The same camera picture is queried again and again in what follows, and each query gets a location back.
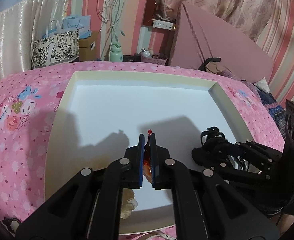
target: wall switch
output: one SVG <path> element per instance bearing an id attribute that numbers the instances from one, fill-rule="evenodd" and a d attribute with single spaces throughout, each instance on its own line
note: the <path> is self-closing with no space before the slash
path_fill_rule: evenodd
<path id="1" fill-rule="evenodd" d="M 160 29 L 166 29 L 166 30 L 172 30 L 173 23 L 161 21 L 161 20 L 154 20 L 152 26 L 154 28 L 160 28 Z"/>

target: floral bedspread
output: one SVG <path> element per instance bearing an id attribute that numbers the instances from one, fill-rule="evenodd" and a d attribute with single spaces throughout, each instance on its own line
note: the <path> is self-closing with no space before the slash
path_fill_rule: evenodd
<path id="1" fill-rule="evenodd" d="M 0 219 L 25 220 L 44 202 L 44 170 L 51 127 L 75 71 L 168 73 L 217 81 L 256 142 L 283 149 L 282 136 L 260 100 L 241 82 L 198 70 L 137 62 L 78 62 L 13 74 L 0 81 Z M 166 229 L 175 235 L 175 228 Z M 131 239 L 137 236 L 123 236 Z"/>

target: brown box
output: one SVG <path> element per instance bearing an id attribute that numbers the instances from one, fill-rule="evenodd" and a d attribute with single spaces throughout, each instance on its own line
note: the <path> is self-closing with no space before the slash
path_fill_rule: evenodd
<path id="1" fill-rule="evenodd" d="M 90 37 L 79 40 L 79 61 L 97 60 L 97 37 L 98 32 L 92 32 Z"/>

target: green water bottle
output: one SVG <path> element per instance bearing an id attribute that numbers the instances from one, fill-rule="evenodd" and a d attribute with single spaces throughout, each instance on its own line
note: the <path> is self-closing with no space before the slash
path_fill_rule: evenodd
<path id="1" fill-rule="evenodd" d="M 119 42 L 113 43 L 111 45 L 109 61 L 113 61 L 113 62 L 123 61 L 123 51 L 121 49 L 121 44 Z"/>

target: striped wallpaper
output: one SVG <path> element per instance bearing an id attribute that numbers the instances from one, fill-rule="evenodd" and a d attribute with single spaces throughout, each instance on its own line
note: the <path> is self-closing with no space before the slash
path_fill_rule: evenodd
<path id="1" fill-rule="evenodd" d="M 71 14 L 91 15 L 91 29 L 99 31 L 96 46 L 100 58 L 106 58 L 110 45 L 110 26 L 102 24 L 98 17 L 98 0 L 71 0 Z M 99 0 L 102 9 L 103 0 Z M 119 22 L 119 36 L 123 53 L 133 55 L 142 47 L 169 55 L 174 32 L 142 26 L 146 0 L 125 0 Z M 276 0 L 274 12 L 268 25 L 257 40 L 257 44 L 274 60 L 270 90 L 284 106 L 285 100 L 294 101 L 294 0 Z"/>
<path id="2" fill-rule="evenodd" d="M 276 0 L 275 9 L 257 44 L 274 60 L 270 91 L 285 106 L 294 101 L 294 0 Z"/>

